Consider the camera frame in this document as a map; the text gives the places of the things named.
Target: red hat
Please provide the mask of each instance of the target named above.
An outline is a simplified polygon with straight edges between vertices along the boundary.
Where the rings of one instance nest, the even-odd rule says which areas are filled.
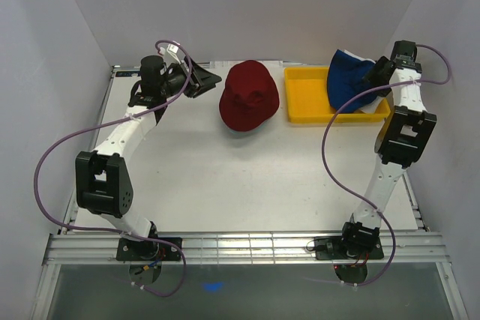
[[[278,110],[277,86],[267,68],[248,60],[230,69],[220,99],[220,116],[230,129],[250,131]]]

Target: yellow tray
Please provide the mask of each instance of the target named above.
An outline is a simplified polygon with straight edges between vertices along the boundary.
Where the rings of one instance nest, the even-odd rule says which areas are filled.
[[[335,114],[327,95],[329,67],[288,67],[285,69],[286,104],[292,123],[328,123]],[[387,118],[390,107],[383,99],[374,114],[360,110],[353,114],[339,114],[336,123],[373,123]]]

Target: white table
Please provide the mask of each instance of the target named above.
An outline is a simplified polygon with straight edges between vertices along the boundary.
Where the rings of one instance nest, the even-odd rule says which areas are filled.
[[[229,67],[211,71],[226,79]],[[284,69],[268,67],[280,92],[277,114],[251,136],[225,128],[218,111],[224,82],[197,99],[180,97],[127,165],[135,207],[162,232],[338,231],[359,203],[328,177],[320,157],[324,127],[287,120]],[[123,116],[133,77],[113,80],[103,122]],[[363,193],[374,169],[381,124],[331,129],[327,159],[347,186]],[[102,129],[103,141],[112,128]],[[417,229],[403,182],[385,215],[396,230]],[[78,226],[109,226],[80,209]]]

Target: wall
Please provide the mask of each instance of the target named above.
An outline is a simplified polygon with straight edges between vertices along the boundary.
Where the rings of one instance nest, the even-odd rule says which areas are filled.
[[[76,0],[110,64],[137,64],[161,38],[197,61],[327,64],[337,48],[382,52],[411,0]]]
[[[74,0],[0,0],[0,319],[27,319],[50,225],[37,209],[33,171],[47,146],[94,122],[110,67]],[[89,137],[62,146],[41,174],[57,217]]]
[[[409,174],[426,223],[445,235],[471,319],[480,319],[479,24],[480,0],[413,0],[385,49],[389,54],[399,39],[430,44],[444,52],[453,68],[451,84],[422,87],[424,103],[437,114],[438,124]],[[418,56],[425,77],[444,79],[437,58],[423,50]]]

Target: folded blue fabric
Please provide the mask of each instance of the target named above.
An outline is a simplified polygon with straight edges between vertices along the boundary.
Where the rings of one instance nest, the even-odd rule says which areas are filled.
[[[374,67],[369,60],[360,60],[337,50],[330,63],[327,77],[328,101],[334,109],[339,109],[348,100],[370,88],[368,83],[362,82],[363,76]],[[370,104],[377,98],[375,94],[367,94],[355,100],[342,112],[351,113]]]

